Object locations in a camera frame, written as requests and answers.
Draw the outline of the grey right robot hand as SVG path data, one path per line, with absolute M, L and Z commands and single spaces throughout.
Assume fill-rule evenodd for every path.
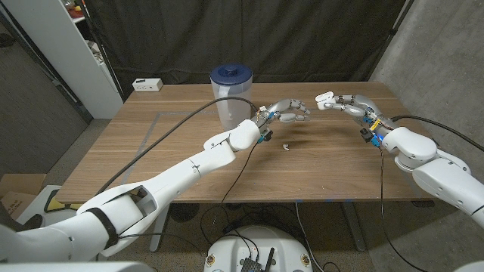
M 356 123 L 377 134 L 387 135 L 398 126 L 386 118 L 377 105 L 361 94 L 335 95 L 332 91 L 315 97 L 319 110 L 339 110 L 353 117 Z

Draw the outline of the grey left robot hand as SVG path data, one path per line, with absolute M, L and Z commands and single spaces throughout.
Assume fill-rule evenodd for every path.
M 262 129 L 267 128 L 276 120 L 282 123 L 309 121 L 309 114 L 310 111 L 305 107 L 305 103 L 301 100 L 283 99 L 268 107 L 260 107 L 251 120 Z

